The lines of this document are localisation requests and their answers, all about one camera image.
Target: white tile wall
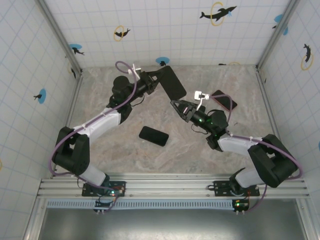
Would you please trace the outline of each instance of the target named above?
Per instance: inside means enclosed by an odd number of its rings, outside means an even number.
[[[320,2],[302,0],[264,68],[280,137],[302,164],[320,217]],[[304,66],[304,44],[313,57]]]
[[[67,41],[82,46],[84,56],[75,55],[81,66],[103,67],[118,60],[159,65],[158,57],[168,57],[171,65],[256,64],[289,0],[220,1],[223,8],[237,6],[220,26],[200,19],[215,0],[46,2]],[[119,25],[130,32],[115,41]]]
[[[34,0],[0,7],[0,239],[21,239],[76,84]],[[39,104],[33,96],[46,89]]]

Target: yellow ring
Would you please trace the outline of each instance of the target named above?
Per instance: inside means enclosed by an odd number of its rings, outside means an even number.
[[[69,73],[69,74],[72,74],[70,62],[68,63],[67,69],[68,69],[68,73]]]
[[[116,39],[116,31],[119,29],[119,28],[122,28],[122,35],[121,35],[121,38],[120,39]],[[120,42],[122,40],[122,38],[124,37],[124,34],[125,34],[125,27],[122,26],[122,25],[119,25],[116,27],[116,29],[114,30],[114,33],[113,33],[113,39],[116,41],[116,42]]]
[[[215,3],[212,5],[212,7],[211,7],[210,20],[211,20],[212,26],[216,26],[216,27],[217,27],[217,26],[220,26],[220,25],[224,22],[224,20],[225,20],[225,17],[223,17],[223,18],[222,18],[222,21],[221,21],[219,24],[214,24],[214,22],[212,21],[212,10],[214,9],[215,5],[217,5],[217,4],[220,4],[222,7],[224,6],[221,2],[217,1],[217,2],[215,2]]]
[[[314,55],[313,55],[312,53],[310,53],[310,55],[311,55],[311,57],[312,57],[312,60],[311,60],[310,66],[308,66],[307,68],[304,68],[304,67],[303,67],[303,66],[304,66],[304,60],[307,58],[307,56],[304,55],[303,58],[302,58],[302,60],[301,60],[301,69],[302,69],[303,71],[308,70],[308,69],[312,66],[312,64],[314,63]]]

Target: marble floor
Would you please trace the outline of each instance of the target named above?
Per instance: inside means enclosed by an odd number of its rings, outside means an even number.
[[[155,66],[142,68],[147,72],[157,69]],[[194,102],[197,90],[208,94],[221,90],[232,97],[238,106],[231,115],[231,132],[256,137],[272,133],[254,66],[176,66],[172,69],[187,91],[184,100]],[[112,95],[113,81],[120,75],[115,67],[84,70],[71,127],[104,109]],[[222,109],[213,100],[205,101],[204,105],[207,111]],[[178,116],[159,84],[142,104],[133,107],[124,123],[91,145],[90,161],[105,173],[232,174],[253,165],[241,155],[211,150],[207,136],[193,132],[191,125]],[[161,147],[140,139],[143,126],[169,134],[167,144]]]

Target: black dolphin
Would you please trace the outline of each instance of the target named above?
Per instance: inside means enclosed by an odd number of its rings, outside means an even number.
[[[78,48],[76,48],[76,47],[73,47],[72,49],[73,49],[74,54],[82,54],[82,55],[85,55],[84,52],[80,52],[80,51],[78,50]]]
[[[33,96],[33,97],[34,97],[34,100],[40,99],[42,97],[42,94],[38,94],[37,96]]]
[[[310,59],[310,56],[311,56],[311,48],[310,48],[310,46],[309,45],[307,45],[307,44],[304,44],[304,47],[303,47],[304,49],[306,49],[306,59],[305,59],[305,62],[307,63],[308,61],[309,61],[309,59]]]
[[[225,9],[225,8],[220,8],[220,9],[218,10],[218,13],[213,14],[213,15],[205,15],[205,13],[202,11],[200,18],[201,18],[201,19],[202,19],[203,17],[205,17],[205,18],[207,18],[207,19],[211,19],[211,18],[212,18],[212,19],[215,19],[215,21],[218,21],[220,18],[228,15],[229,12],[232,12],[236,7],[237,7],[237,6],[232,6],[232,7],[228,7],[227,9]]]
[[[127,28],[126,31],[123,33],[123,36],[122,36],[122,31],[121,32],[115,31],[114,34],[121,38],[121,37],[124,37],[125,35],[127,35],[129,31],[130,31],[130,29]]]

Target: phone screen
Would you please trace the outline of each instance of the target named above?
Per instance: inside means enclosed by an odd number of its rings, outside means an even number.
[[[215,91],[212,96],[223,95],[224,93],[220,90]],[[226,110],[230,111],[230,99],[227,96],[221,96],[214,98],[216,102],[218,102],[221,106],[223,106]],[[234,109],[238,104],[232,100],[232,109]]]
[[[169,135],[151,127],[144,126],[139,134],[139,138],[163,147],[166,145]]]

